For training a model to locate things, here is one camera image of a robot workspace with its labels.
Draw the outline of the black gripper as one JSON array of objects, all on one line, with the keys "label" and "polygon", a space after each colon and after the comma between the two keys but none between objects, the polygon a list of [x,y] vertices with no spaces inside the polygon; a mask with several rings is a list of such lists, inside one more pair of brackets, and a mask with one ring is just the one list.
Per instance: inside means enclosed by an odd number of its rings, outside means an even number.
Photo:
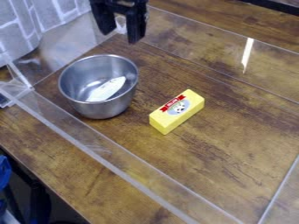
[{"label": "black gripper", "polygon": [[100,32],[108,35],[116,29],[114,13],[126,14],[127,39],[135,44],[146,36],[147,3],[149,0],[90,0]]}]

